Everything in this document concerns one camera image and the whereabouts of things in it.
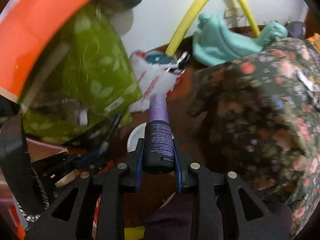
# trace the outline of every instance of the dark floral cloth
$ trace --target dark floral cloth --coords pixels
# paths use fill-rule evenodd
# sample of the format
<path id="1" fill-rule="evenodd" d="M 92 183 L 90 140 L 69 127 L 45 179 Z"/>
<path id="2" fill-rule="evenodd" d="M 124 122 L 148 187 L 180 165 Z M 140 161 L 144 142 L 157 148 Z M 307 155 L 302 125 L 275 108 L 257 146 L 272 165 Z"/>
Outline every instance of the dark floral cloth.
<path id="1" fill-rule="evenodd" d="M 320 113 L 297 78 L 320 84 L 320 57 L 307 41 L 285 38 L 254 54 L 199 70 L 188 114 L 208 112 L 214 152 L 263 200 L 292 210 L 291 237 L 320 199 Z"/>

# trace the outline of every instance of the purple fabric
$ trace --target purple fabric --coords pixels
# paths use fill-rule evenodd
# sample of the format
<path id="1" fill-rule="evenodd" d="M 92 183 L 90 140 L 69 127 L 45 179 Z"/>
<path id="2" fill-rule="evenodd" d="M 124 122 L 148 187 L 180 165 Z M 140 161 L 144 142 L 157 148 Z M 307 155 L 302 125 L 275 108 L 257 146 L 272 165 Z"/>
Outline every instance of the purple fabric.
<path id="1" fill-rule="evenodd" d="M 288 234 L 292 214 L 288 206 L 276 202 L 267 204 L 276 215 L 281 228 Z M 193 198 L 191 194 L 176 193 L 163 208 L 158 209 L 146 222 L 144 240 L 189 240 L 191 236 Z M 220 240 L 223 240 L 221 229 Z"/>

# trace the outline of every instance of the teal stuffed toy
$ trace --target teal stuffed toy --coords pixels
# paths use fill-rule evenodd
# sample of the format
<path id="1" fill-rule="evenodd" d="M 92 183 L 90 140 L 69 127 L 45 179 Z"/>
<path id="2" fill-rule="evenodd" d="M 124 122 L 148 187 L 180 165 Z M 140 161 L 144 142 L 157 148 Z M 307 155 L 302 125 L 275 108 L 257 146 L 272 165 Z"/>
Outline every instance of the teal stuffed toy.
<path id="1" fill-rule="evenodd" d="M 275 41 L 275 36 L 288 36 L 280 23 L 267 24 L 256 39 L 230 31 L 221 16 L 201 13 L 200 23 L 193 35 L 193 56 L 206 65 L 216 66 L 237 58 L 260 53 L 263 47 Z"/>

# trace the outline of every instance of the yellow object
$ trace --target yellow object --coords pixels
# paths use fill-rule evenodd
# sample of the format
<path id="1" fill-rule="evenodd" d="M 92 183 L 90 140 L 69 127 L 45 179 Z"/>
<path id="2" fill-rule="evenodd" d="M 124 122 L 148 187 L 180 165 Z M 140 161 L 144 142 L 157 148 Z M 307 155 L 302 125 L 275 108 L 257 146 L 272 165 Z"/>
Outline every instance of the yellow object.
<path id="1" fill-rule="evenodd" d="M 181 23 L 179 24 L 176 32 L 174 33 L 167 50 L 165 53 L 169 56 L 175 54 L 178 46 L 180 45 L 181 41 L 183 40 L 184 36 L 186 35 L 188 29 L 190 28 L 193 21 L 196 19 L 202 8 L 206 5 L 209 0 L 195 0 L 185 16 L 183 17 Z M 259 36 L 260 30 L 257 26 L 257 23 L 249 9 L 248 4 L 245 0 L 238 0 L 239 4 L 241 5 L 245 15 L 247 16 L 248 21 L 250 22 L 251 29 L 256 37 Z"/>
<path id="2" fill-rule="evenodd" d="M 144 237 L 145 228 L 135 227 L 135 228 L 125 228 L 124 229 L 124 239 L 125 240 L 139 240 Z"/>

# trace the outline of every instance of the green floral bag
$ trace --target green floral bag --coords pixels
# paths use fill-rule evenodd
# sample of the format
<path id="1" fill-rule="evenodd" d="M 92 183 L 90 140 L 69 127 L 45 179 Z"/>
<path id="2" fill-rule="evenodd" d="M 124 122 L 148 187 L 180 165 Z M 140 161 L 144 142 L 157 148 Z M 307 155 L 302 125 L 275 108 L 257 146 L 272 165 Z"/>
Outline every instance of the green floral bag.
<path id="1" fill-rule="evenodd" d="M 61 144 L 113 113 L 123 114 L 122 124 L 128 124 L 128 106 L 140 98 L 118 34 L 100 9 L 89 3 L 41 54 L 20 104 L 28 135 Z"/>

